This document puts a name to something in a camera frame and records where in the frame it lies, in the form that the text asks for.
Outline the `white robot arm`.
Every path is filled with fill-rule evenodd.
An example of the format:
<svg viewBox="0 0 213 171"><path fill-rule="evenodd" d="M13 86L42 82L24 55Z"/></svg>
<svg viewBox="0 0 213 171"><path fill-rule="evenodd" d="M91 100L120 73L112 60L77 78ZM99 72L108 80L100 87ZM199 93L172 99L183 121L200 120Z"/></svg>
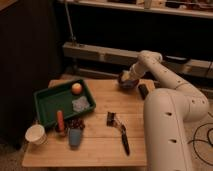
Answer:
<svg viewBox="0 0 213 171"><path fill-rule="evenodd" d="M161 84L145 98L144 133L148 171L194 171L184 130L185 122L202 119L209 110L207 97L188 81L161 64L158 52L143 50L130 68L136 80L150 71Z"/></svg>

